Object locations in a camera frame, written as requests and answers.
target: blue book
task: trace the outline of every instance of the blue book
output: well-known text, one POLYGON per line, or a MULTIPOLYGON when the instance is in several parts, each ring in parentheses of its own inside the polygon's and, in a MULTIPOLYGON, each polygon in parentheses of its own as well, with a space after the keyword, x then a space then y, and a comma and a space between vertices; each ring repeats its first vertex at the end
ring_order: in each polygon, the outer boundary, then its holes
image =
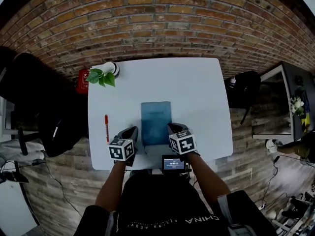
POLYGON ((172 122, 171 103, 141 103, 142 144, 168 144, 167 125, 172 122))

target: small screen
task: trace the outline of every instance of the small screen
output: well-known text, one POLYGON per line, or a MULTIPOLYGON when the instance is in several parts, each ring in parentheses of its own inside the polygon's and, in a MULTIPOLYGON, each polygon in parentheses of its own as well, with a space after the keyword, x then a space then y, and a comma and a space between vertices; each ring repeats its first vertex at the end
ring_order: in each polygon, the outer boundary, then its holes
POLYGON ((183 170, 185 169, 185 162, 181 162, 179 158, 164 159, 165 170, 183 170))

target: floor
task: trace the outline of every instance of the floor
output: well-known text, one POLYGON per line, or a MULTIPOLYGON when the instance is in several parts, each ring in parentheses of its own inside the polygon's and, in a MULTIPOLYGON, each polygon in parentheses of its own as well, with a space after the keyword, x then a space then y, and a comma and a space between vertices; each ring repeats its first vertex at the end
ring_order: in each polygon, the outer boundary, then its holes
MULTIPOLYGON (((264 140, 252 139, 252 117, 249 114, 240 125, 245 110, 230 109, 233 134, 233 154, 208 162, 228 184, 231 191, 245 190, 257 206, 273 176, 273 158, 265 148, 264 140)), ((55 158, 47 158, 51 174, 58 179, 67 199, 84 213, 86 206, 95 198, 109 174, 94 170, 91 164, 89 141, 81 139, 75 147, 55 158)), ((299 195, 308 190, 315 169, 304 166, 298 160, 280 157, 276 163, 278 175, 270 182, 263 213, 271 217, 287 202, 287 196, 299 195)), ((45 164, 23 167, 21 172, 29 179, 25 184, 27 196, 45 233, 50 236, 73 235, 80 221, 80 215, 65 201, 61 186, 51 178, 45 164)), ((195 188, 201 194, 198 184, 195 188)))

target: white flowers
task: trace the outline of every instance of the white flowers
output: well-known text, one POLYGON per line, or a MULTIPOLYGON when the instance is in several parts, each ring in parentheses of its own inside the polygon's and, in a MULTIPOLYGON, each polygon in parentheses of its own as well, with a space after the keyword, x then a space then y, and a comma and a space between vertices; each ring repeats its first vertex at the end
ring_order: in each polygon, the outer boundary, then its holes
POLYGON ((291 98, 291 110, 292 113, 297 113, 298 116, 301 116, 304 113, 304 102, 301 101, 300 97, 291 98))

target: red pen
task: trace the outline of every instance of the red pen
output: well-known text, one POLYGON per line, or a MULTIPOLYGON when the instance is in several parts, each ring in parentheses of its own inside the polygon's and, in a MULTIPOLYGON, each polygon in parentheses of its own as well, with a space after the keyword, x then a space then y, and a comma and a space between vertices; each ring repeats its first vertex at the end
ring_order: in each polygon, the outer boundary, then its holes
POLYGON ((106 128, 106 143, 109 143, 109 133, 108 133, 108 116, 105 115, 105 128, 106 128))

